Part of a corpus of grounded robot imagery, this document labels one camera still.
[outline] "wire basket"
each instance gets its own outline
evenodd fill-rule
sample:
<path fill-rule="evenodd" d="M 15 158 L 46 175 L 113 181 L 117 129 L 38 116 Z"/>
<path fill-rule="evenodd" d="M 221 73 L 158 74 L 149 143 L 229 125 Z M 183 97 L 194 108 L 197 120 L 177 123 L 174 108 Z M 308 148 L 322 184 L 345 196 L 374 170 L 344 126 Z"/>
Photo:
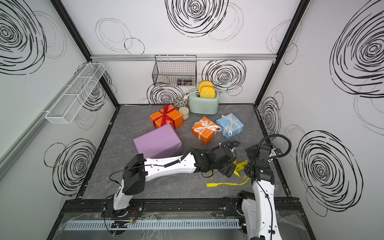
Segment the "wire basket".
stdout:
<path fill-rule="evenodd" d="M 101 63 L 88 63 L 48 111 L 45 119 L 52 124 L 70 124 L 104 72 Z"/>
<path fill-rule="evenodd" d="M 195 87 L 196 58 L 196 55 L 155 55 L 156 63 L 152 71 L 154 86 Z"/>

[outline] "bread slice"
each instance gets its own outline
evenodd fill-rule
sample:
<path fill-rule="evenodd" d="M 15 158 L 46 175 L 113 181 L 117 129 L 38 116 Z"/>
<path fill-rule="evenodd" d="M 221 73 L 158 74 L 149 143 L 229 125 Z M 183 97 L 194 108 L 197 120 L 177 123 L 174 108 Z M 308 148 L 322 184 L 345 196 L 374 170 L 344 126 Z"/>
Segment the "bread slice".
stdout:
<path fill-rule="evenodd" d="M 202 81 L 202 82 L 199 84 L 199 90 L 201 90 L 201 88 L 204 87 L 204 86 L 211 86 L 211 87 L 213 87 L 214 84 L 213 84 L 212 82 L 210 82 L 210 81 Z"/>
<path fill-rule="evenodd" d="M 215 98 L 216 97 L 215 89 L 211 86 L 203 86 L 201 88 L 200 97 L 201 98 Z"/>

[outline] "mint green toaster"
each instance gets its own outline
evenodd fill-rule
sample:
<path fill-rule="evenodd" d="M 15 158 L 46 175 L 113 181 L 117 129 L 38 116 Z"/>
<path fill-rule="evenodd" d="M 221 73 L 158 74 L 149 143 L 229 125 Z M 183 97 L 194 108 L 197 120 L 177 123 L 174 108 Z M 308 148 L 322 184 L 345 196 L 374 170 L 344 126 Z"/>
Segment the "mint green toaster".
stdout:
<path fill-rule="evenodd" d="M 192 88 L 191 93 L 197 91 L 198 88 Z M 218 110 L 218 99 L 220 93 L 215 89 L 215 98 L 200 98 L 197 96 L 198 93 L 192 93 L 188 96 L 189 111 L 192 113 L 201 114 L 215 114 Z"/>

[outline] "black wire basket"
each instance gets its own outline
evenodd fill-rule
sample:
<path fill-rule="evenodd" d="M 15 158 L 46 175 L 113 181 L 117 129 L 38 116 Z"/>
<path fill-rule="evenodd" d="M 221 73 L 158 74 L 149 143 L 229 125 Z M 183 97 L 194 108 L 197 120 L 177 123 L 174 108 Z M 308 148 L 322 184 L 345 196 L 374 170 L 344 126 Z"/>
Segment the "black wire basket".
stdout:
<path fill-rule="evenodd" d="M 155 86 L 196 87 L 196 55 L 155 55 Z"/>

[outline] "purple gift box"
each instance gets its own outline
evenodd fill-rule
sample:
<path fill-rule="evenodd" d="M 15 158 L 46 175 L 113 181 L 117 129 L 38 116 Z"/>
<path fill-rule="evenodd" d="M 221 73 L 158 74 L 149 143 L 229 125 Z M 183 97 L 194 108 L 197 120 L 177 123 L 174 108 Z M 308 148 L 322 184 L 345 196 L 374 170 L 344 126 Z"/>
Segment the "purple gift box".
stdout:
<path fill-rule="evenodd" d="M 144 158 L 165 158 L 182 155 L 182 144 L 170 124 L 159 127 L 133 140 Z"/>

